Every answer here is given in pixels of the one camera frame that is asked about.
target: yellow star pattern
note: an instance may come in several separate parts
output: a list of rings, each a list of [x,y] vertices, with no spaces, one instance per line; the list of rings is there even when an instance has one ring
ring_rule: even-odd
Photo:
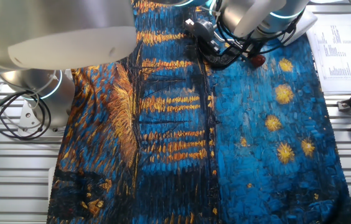
[[[283,164],[287,164],[290,161],[294,161],[294,152],[287,143],[281,143],[281,145],[278,147],[278,159]]]
[[[293,71],[293,65],[292,62],[290,62],[288,59],[284,58],[279,62],[279,66],[281,67],[282,71],[284,72],[291,72]]]
[[[275,89],[276,93],[276,101],[280,104],[288,104],[290,101],[292,101],[294,95],[293,92],[288,85],[279,85]]]
[[[267,120],[265,121],[265,126],[267,126],[269,131],[277,131],[282,128],[281,122],[274,115],[267,116]]]
[[[301,142],[301,148],[306,156],[312,157],[315,147],[310,139],[305,139]]]

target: paper sheet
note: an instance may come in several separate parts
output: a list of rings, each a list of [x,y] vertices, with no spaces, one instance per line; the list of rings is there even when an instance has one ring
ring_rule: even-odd
[[[317,15],[307,31],[325,94],[351,93],[351,14]]]

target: blue fabric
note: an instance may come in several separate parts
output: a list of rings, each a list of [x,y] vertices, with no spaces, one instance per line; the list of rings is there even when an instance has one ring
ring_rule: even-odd
[[[305,37],[213,71],[183,22],[133,2],[136,50],[73,70],[47,223],[351,223]]]

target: wrinkled cloth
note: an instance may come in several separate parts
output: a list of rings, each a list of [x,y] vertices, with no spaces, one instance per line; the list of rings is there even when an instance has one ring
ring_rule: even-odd
[[[133,2],[135,51],[73,70],[47,223],[351,223],[306,37],[212,70],[195,7]]]

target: cable bundle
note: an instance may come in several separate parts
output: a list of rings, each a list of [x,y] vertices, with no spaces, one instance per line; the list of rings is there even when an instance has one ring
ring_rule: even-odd
[[[8,126],[8,124],[5,122],[5,120],[1,117],[5,112],[5,109],[9,107],[9,105],[11,105],[12,102],[14,102],[18,97],[22,96],[22,95],[29,95],[37,104],[37,106],[40,108],[41,112],[42,112],[42,118],[43,118],[43,122],[41,122],[40,124],[33,126],[33,127],[22,127],[19,126],[18,124],[15,124],[11,119],[8,118],[7,115],[5,115],[8,120],[12,123],[15,124],[16,126],[20,127],[20,128],[36,128],[39,127],[37,129],[37,131],[35,131],[34,133],[28,135],[28,136],[19,136],[18,134],[16,134],[13,130],[10,129],[10,127]],[[44,100],[42,100],[40,98],[40,96],[38,95],[38,93],[36,91],[31,91],[31,90],[25,90],[25,91],[17,91],[7,97],[5,97],[4,99],[0,100],[0,121],[3,123],[3,125],[6,127],[6,129],[11,133],[5,133],[4,131],[0,130],[0,133],[9,137],[9,138],[14,138],[14,139],[19,139],[19,140],[24,140],[24,141],[28,141],[28,140],[33,140],[36,138],[41,137],[45,132],[47,132],[47,130],[50,127],[51,124],[51,113],[49,110],[49,107],[45,104]],[[48,123],[47,126],[44,128],[44,123],[45,123],[45,119],[46,117],[46,112],[48,114]]]

